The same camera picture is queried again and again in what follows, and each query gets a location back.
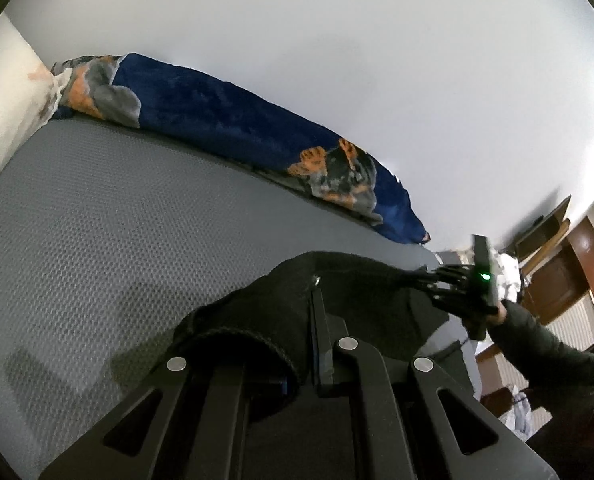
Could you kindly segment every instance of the black cloth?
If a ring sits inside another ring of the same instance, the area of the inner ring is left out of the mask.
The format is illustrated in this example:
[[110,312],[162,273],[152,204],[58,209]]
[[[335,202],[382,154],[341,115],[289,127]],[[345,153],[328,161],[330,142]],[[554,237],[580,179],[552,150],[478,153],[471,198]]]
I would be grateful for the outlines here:
[[530,402],[552,420],[528,444],[560,480],[594,480],[594,349],[581,352],[523,306],[504,301],[506,321],[489,329],[506,358],[528,379]]
[[[448,314],[403,286],[405,277],[403,270],[361,256],[302,254],[189,314],[175,330],[166,358],[185,355],[210,365],[224,356],[245,356],[247,364],[287,377],[287,400],[294,399],[311,368],[309,306],[319,279],[326,311],[342,317],[350,335],[386,357],[409,362]],[[458,348],[442,356],[441,365],[473,392]]]

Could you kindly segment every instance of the person's arm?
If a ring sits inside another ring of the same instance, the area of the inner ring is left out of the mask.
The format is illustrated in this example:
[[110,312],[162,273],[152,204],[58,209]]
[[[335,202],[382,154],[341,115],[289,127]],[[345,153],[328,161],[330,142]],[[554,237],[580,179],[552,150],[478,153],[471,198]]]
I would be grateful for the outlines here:
[[531,386],[594,380],[594,354],[562,343],[521,305],[504,300],[499,309],[488,333]]

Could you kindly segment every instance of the folded blanket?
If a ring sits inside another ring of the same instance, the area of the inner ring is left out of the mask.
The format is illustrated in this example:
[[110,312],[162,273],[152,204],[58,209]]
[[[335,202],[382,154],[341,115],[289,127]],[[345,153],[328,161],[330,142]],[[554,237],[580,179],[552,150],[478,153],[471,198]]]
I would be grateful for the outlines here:
[[429,240],[397,178],[336,133],[197,70],[141,56],[79,57],[60,104],[185,140],[350,211],[399,243]]

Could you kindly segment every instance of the person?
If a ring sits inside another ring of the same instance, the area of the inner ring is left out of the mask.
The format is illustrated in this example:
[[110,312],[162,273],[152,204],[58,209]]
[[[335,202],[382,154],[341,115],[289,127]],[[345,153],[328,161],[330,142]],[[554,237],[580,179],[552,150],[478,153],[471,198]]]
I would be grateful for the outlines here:
[[528,380],[533,409],[543,406],[552,414],[528,445],[560,480],[594,480],[594,345],[589,351],[566,345],[507,300],[487,321],[492,340]]

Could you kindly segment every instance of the white pillow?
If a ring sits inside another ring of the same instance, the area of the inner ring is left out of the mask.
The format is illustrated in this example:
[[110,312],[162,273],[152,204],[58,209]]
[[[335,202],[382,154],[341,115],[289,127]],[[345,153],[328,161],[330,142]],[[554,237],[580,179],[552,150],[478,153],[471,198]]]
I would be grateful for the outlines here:
[[48,122],[70,76],[53,76],[8,17],[0,16],[0,171]]

